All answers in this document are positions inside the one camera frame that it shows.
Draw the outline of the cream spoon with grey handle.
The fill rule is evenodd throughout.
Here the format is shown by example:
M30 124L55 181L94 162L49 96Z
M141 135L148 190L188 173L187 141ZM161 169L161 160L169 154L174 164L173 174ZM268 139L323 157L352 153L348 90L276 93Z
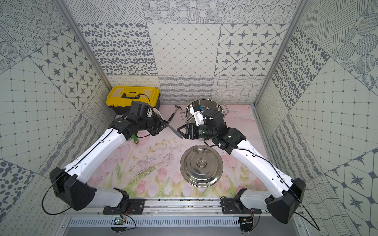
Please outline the cream spoon with grey handle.
M160 111L157 108L153 108L153 111L157 113L162 119L163 116L161 115ZM165 125L165 127L168 127L173 133L175 133L180 139L183 139L183 136L170 124Z

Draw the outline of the stainless steel pot lid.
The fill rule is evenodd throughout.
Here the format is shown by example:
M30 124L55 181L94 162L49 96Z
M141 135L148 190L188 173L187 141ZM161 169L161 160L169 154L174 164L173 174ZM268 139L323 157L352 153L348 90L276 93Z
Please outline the stainless steel pot lid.
M180 172L185 181L195 187L210 187L223 174L220 154L211 147L197 145L187 149L180 160Z

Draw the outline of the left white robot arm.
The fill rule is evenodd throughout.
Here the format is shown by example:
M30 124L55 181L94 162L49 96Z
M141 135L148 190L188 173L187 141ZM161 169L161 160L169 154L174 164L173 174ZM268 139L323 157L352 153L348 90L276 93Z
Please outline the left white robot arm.
M126 191L95 188L88 181L95 170L132 135L148 131L152 136L159 134L169 125L160 115L150 117L126 116L114 120L104 134L81 156L65 168L56 167L50 173L55 196L73 210L79 211L88 206L105 206L119 213L130 208Z

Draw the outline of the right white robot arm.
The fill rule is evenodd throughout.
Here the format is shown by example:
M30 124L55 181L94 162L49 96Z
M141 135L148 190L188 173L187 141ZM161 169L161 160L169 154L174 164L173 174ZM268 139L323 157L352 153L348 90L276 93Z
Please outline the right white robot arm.
M242 190L236 200L245 208L266 210L279 222L288 223L302 203L305 182L291 178L265 159L242 132L227 126L220 110L195 106L190 108L190 113L195 122L177 129L178 132L185 129L182 133L185 139L211 140L214 146L242 162L268 190L266 195Z

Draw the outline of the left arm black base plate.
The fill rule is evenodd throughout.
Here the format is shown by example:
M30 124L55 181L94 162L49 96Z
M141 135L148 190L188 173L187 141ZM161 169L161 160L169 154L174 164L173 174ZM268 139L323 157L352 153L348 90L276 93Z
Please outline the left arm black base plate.
M145 199L131 198L122 200L117 207L105 206L103 210L104 215L119 215L119 214L132 214L141 215L145 206Z

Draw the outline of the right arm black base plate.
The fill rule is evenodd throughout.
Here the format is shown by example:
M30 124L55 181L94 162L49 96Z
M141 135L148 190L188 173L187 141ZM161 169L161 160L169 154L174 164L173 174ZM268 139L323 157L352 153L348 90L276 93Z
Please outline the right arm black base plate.
M220 198L222 214L261 214L260 209L246 208L239 200L233 198Z

